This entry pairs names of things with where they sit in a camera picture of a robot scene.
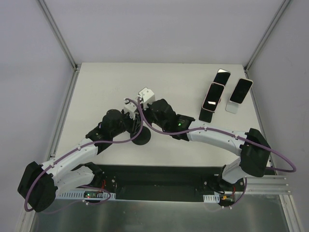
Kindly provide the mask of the pink-case phone front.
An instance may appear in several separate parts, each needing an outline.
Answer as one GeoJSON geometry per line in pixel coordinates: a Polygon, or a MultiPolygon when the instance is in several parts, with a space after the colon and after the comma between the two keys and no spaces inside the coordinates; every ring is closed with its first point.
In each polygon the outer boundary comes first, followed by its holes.
{"type": "Polygon", "coordinates": [[[212,82],[202,104],[202,109],[214,112],[218,106],[224,89],[224,85],[212,82]]]}

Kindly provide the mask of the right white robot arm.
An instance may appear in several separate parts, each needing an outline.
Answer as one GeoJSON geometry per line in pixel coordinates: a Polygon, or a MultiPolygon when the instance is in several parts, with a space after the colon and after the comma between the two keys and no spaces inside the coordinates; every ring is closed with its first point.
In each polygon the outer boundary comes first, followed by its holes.
{"type": "Polygon", "coordinates": [[[175,113],[165,99],[140,104],[140,107],[144,122],[156,124],[162,134],[177,140],[206,143],[237,155],[235,161],[221,169],[217,178],[221,190],[229,190],[241,178],[264,176],[270,146],[259,130],[251,128],[243,132],[211,128],[204,121],[175,113]]]}

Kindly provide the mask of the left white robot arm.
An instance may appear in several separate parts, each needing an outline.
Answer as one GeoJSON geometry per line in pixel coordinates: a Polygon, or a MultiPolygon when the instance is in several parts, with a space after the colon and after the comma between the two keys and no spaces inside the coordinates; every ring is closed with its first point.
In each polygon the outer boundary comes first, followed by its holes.
{"type": "Polygon", "coordinates": [[[141,134],[143,119],[137,108],[109,110],[102,121],[92,129],[71,151],[49,161],[31,162],[24,170],[17,188],[24,198],[26,212],[42,212],[61,193],[82,185],[97,188],[102,182],[102,171],[94,163],[86,163],[113,144],[136,140],[141,134]]]}

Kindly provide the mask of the black phone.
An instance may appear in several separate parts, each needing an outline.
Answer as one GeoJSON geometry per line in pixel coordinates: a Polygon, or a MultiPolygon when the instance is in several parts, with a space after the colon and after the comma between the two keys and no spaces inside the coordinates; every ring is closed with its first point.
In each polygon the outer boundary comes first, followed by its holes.
{"type": "Polygon", "coordinates": [[[198,119],[206,123],[211,123],[213,114],[214,112],[201,108],[198,119]]]}

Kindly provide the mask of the black round-base phone stand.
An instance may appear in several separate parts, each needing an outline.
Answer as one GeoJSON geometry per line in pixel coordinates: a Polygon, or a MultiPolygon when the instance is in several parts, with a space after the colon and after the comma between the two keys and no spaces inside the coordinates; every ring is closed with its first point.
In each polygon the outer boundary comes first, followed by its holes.
{"type": "Polygon", "coordinates": [[[150,141],[150,139],[151,139],[150,130],[146,126],[143,126],[139,135],[135,139],[133,139],[132,142],[135,145],[145,145],[150,141]]]}

